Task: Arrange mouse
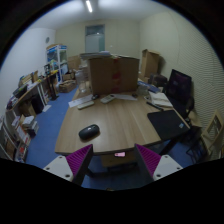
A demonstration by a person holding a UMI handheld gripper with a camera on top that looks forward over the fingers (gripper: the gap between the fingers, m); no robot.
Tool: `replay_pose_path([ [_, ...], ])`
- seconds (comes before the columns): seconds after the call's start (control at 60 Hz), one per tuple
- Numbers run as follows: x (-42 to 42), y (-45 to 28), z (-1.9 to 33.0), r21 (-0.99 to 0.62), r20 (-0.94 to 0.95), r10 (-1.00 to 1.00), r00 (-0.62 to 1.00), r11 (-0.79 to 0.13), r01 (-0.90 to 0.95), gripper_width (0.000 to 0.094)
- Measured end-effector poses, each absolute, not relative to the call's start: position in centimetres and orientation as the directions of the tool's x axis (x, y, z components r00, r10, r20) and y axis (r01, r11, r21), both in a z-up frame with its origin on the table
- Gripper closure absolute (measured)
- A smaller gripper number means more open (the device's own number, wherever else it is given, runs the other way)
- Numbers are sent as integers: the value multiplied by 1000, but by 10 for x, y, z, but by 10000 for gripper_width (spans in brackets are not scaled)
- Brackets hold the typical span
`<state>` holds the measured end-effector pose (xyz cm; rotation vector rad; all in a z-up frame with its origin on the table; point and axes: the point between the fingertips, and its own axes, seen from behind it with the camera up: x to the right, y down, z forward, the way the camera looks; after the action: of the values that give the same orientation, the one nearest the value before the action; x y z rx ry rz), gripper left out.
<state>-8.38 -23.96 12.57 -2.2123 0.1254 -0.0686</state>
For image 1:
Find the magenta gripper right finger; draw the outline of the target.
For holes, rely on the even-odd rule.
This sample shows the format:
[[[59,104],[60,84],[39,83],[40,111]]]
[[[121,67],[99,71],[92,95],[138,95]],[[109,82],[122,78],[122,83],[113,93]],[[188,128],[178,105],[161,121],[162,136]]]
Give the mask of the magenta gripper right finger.
[[[169,155],[160,156],[139,144],[134,146],[134,153],[146,180],[156,181],[182,169],[182,166]]]

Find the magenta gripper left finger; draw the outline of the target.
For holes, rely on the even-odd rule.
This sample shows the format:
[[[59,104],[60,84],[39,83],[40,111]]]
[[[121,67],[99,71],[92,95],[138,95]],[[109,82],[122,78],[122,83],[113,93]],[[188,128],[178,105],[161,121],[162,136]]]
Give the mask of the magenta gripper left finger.
[[[68,156],[58,156],[44,167],[56,176],[81,186],[93,156],[93,145],[87,145]]]

